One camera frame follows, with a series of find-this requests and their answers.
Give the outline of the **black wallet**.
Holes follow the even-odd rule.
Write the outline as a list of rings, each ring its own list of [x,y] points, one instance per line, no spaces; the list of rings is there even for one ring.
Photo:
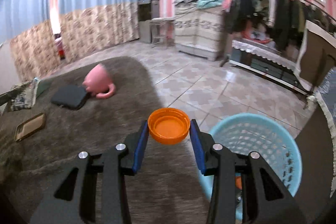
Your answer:
[[[61,87],[51,98],[51,103],[71,110],[79,110],[90,97],[83,86],[67,85]]]

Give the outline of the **pink ceramic mug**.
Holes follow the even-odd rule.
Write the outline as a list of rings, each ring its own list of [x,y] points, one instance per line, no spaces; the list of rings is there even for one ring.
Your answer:
[[[87,93],[98,99],[110,98],[116,92],[116,85],[102,63],[89,71],[84,78],[83,86]]]

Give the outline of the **blue floral curtain left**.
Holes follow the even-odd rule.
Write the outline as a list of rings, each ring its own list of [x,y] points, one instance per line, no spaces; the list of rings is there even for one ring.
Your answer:
[[[45,77],[60,65],[50,0],[1,0],[1,42],[10,46],[19,77]]]

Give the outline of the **orange plastic lid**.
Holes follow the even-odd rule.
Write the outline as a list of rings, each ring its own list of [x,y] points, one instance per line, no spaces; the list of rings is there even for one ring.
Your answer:
[[[170,107],[155,110],[147,122],[151,137],[164,145],[180,143],[190,130],[188,115],[182,110]]]

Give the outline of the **grey water dispenser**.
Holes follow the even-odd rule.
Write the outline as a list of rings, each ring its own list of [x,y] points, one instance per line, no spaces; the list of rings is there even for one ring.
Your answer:
[[[153,18],[159,18],[159,0],[138,0],[138,30],[141,42],[151,43],[150,22]]]

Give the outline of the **clothes rack with garments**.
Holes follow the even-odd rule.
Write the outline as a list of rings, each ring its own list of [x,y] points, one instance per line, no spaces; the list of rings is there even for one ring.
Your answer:
[[[335,35],[335,18],[308,0],[224,0],[223,12],[233,49],[290,70],[307,21]]]

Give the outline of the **small metal side table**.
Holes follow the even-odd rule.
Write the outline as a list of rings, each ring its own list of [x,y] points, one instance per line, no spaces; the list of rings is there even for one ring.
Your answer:
[[[168,36],[167,32],[169,25],[173,24],[175,17],[167,18],[153,18],[149,22],[149,27],[151,31],[151,43],[156,45],[158,43],[163,43],[168,47]]]

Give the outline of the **grey printed snack bag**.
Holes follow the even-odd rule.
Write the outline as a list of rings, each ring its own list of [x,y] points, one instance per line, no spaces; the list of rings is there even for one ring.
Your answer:
[[[14,85],[11,90],[1,94],[1,106],[9,105],[10,111],[31,109],[36,102],[39,82],[39,79],[34,78]]]

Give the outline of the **cabinet with patterned cover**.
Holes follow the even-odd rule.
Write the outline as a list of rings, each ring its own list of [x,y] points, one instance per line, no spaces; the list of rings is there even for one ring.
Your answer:
[[[224,51],[224,18],[220,6],[200,9],[189,3],[175,8],[174,42],[179,52],[215,61]]]

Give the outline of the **light blue plastic basket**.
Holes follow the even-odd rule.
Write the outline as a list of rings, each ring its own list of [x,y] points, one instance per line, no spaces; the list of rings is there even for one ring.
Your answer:
[[[295,140],[284,127],[262,115],[241,113],[219,122],[208,134],[215,143],[224,145],[233,153],[248,155],[255,151],[261,155],[294,198],[301,183],[302,160]],[[202,177],[203,190],[211,200],[214,178]],[[239,173],[236,174],[236,187],[236,222],[243,223]]]

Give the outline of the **tan phone case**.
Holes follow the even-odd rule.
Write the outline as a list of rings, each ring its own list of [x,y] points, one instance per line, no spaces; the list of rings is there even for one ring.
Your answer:
[[[46,126],[46,114],[40,113],[25,122],[17,125],[15,129],[15,141],[22,141]]]

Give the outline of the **brown draped cloth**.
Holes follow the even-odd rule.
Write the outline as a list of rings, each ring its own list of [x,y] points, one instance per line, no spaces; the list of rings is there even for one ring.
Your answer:
[[[333,67],[335,67],[335,38],[317,24],[307,21],[295,64],[295,77],[304,90],[312,92]]]

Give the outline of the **low tv cabinet lace cover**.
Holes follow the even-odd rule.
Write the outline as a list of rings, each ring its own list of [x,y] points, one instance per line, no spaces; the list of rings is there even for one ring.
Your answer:
[[[294,75],[295,63],[279,51],[250,40],[232,40],[230,63],[252,71],[288,89],[307,95],[307,91]]]

